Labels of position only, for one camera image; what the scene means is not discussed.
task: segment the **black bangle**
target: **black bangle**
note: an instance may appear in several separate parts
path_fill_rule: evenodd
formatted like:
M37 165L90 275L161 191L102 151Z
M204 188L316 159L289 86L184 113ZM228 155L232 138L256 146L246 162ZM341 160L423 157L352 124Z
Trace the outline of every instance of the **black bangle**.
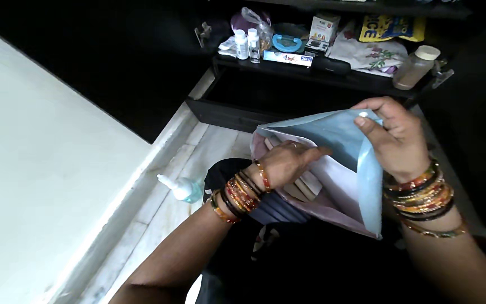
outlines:
M239 175L245 179L245 181L248 183L249 186L251 186L252 190L256 193L257 196L260 196L262 194L264 194L264 192L262 192L260 190L260 188L258 188L256 186L256 184L252 181L252 179L250 177L248 177L244 172L243 170L239 171Z
M223 187L222 189L220 189L220 198L222 199L222 201L224 202L224 204L226 205L226 207L228 207L228 210L230 210L230 212L235 215L237 218L242 218L243 215L237 211L237 209L234 207L234 205L232 203L230 203L230 200L228 199L228 197L226 197L226 189Z
M387 195L390 196L390 197L399 198L399 197L402 197L402 196L409 196L410 194L414 194L415 192L424 190L425 188L430 186L432 183L434 183L438 178L440 178L440 177L443 178L442 171L440 169L438 169L438 166L436 166L435 162L433 162L433 164L434 164L433 166L435 167L434 168L434 175L431 178L429 178L429 180L426 181L425 183L422 183L422 184L420 184L419 186L417 186L413 189L404 190L404 191L391 190L387 187L383 187L384 192L386 192Z
M399 210L397 210L397 214L399 214L401 217L403 217L407 220L411 220L411 221L414 221L414 222L427 222L427 221L435 220L437 218L441 218L447 212L449 212L449 210L451 210L453 208L453 205L455 205L454 197L452 197L449 200L449 202L444 206L444 208L438 209L437 213L433 213L433 214L429 214L429 213L425 214L424 213L424 214L422 214L422 217L420 217L420 218L413 217L413 215L415 215L415 213L402 212L402 211L399 211Z

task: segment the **plastic bag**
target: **plastic bag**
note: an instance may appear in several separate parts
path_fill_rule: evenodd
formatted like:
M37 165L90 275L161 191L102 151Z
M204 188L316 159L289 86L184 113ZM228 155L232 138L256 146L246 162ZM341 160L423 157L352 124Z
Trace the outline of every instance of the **plastic bag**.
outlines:
M258 126L251 152L260 158L268 151L265 137L294 140L311 147L325 146L332 156L309 165L323 188L311 202L302 202L282 189L275 191L295 208L321 220L372 238L381 238L382 168L365 135L354 125L362 112L382 123L371 110L341 110Z
M271 46L271 37L273 37L273 28L258 16L254 11L250 10L248 7L243 7L241 9L241 16L245 18L248 22L258 24L256 30L258 31L258 36L260 37L260 54L264 53L264 50L269 49Z

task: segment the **bangle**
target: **bangle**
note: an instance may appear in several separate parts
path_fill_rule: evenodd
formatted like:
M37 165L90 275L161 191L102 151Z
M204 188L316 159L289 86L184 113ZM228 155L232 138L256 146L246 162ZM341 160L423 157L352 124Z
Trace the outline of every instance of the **bangle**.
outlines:
M260 170L260 177L262 177L262 181L264 182L264 187L266 188L266 193L271 192L270 183L269 183L269 180L267 179L266 171L264 170L264 168L262 167L262 165L260 164L260 162L258 160L254 159L252 162L258 167L258 170Z
M418 225L409 223L405 219L401 219L402 224L404 224L406 227L409 229L421 234L421 235L427 235L427 236L432 236L434 238L454 238L456 236L459 236L461 234L464 234L468 232L468 228L466 227L466 222L464 219L462 219L462 224L458 226L457 228L451 230L451 231L432 231L432 230L426 230L423 227L420 227Z
M438 169L438 163L433 161L431 165L436 166L436 170L434 171L434 175L431 176L430 178L427 178L424 183L419 184L415 188L412 188L412 189L409 189L409 190L399 190L400 188L398 188L397 185L389 184L389 185L385 185L383 187L384 193L386 193L390 197L395 197L395 198L406 197L406 196L413 195L414 193L419 192L421 190L424 190L424 189L428 188L430 185L437 182L438 180L443 179L443 173L442 173L442 170ZM393 178L392 176L386 177L387 180L388 179L390 180L392 178Z
M407 207L411 206L412 202L415 202L417 205L417 202L423 198L430 197L433 195L436 195L436 193L440 192L444 186L444 180L436 180L433 184L429 186L428 189L421 190L420 192L411 194L409 196L401 196L401 197L390 197L386 193L383 194L383 196L387 199L389 199L392 203L394 204L402 204Z
M240 194L244 196L243 202L245 202L251 209L254 209L256 207L256 203L254 202L254 199L248 195L248 193L239 184L238 180L236 178L233 178L230 180L230 182L232 184L235 184L239 188Z
M245 181L248 183L249 186L251 186L251 189L254 190L254 192L257 194L257 196L260 196L262 195L262 191L260 190L260 188L258 188L258 186L256 186L256 184L252 181L252 179L250 177L248 177L245 172L243 172L243 170L239 171L239 175L245 179Z
M241 178L241 176L239 176L236 173L234 177L235 177L235 180L237 181L238 184L240 184L241 186L243 186L243 188L245 188L245 190L247 190L248 192L250 192L254 197L256 197L256 200L258 202L260 202L260 197L258 196L258 194L256 194L256 192L254 192L254 190L247 184L247 182L245 182L243 180L243 178Z
M219 208L219 205L217 204L216 200L215 200L215 196L217 196L217 194L219 194L219 191L220 190L215 190L211 196L208 198L208 200L211 202L211 207L213 207L213 211L215 211L215 213L217 213L217 215L225 222L229 223L229 224L234 224L234 223L237 223L240 221L239 218L236 218L236 219L231 219L229 218L226 213L224 213L224 211L222 211L220 208Z
M427 181L429 181L433 176L436 175L438 171L438 163L435 160L430 161L429 168L420 176L417 176L415 179L406 182L406 183L397 183L392 176L389 176L385 181L386 184L384 187L391 191L406 191L418 188L419 186L423 185Z
M239 202L247 209L247 211L251 212L253 210L252 205L248 202L248 200L244 197L243 193L239 191L239 189L235 186L233 178L228 181L228 184L230 185L230 190L234 194L236 198L239 199Z
M238 206L239 209L241 209L241 211L243 211L244 213L249 213L251 212L250 209L247 208L247 206L243 206L241 201L239 201L239 197L236 197L233 190L232 190L232 187L230 186L230 183L226 183L226 191L228 192L228 195L230 197L232 197L232 199L234 200L235 204Z
M427 222L432 221L437 218L443 217L447 212L449 212L453 206L455 205L454 197L452 197L449 202L441 209L437 211L430 212L430 213L423 213L423 214L414 214L414 213L405 213L397 210L397 214L402 218L406 218L407 220L415 221L415 222Z
M454 194L455 193L453 189L448 184L444 184L444 187L442 187L442 190L439 193L420 201L423 204L415 206L405 206L393 203L393 206L395 206L395 208L400 211L409 213L431 212L446 205L449 202L449 199L451 199Z
M237 210L237 208L235 208L234 205L230 202L228 197L226 197L225 190L226 188L220 190L220 198L222 199L226 207L228 207L228 210L230 210L230 212L233 215L237 216L238 218L242 218L243 216L245 216L245 213L242 213L241 211Z

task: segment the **plastic jar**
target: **plastic jar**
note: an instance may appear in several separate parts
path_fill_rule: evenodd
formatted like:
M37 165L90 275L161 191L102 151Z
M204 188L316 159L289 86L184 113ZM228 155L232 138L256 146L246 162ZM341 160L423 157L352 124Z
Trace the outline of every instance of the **plastic jar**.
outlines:
M393 76L393 86L399 90L409 90L425 76L434 66L434 60L440 55L440 50L428 45L421 45L408 56Z

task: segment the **metal hinge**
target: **metal hinge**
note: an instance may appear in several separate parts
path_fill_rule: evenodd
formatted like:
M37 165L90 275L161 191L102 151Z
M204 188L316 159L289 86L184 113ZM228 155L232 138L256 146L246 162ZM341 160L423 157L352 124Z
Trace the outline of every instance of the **metal hinge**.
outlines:
M200 43L200 47L204 47L204 39L208 39L211 34L211 26L207 25L207 23L202 23L203 31L200 31L198 28L194 29L194 33L196 34L196 38L198 38L198 42Z
M432 69L432 73L434 75L434 80L433 80L433 83L431 85L431 87L433 89L440 86L442 83L444 83L444 81L449 79L455 73L455 71L453 71L453 70L447 70L445 72L442 72L442 67L445 66L446 64L447 64L446 59L434 61L434 67Z

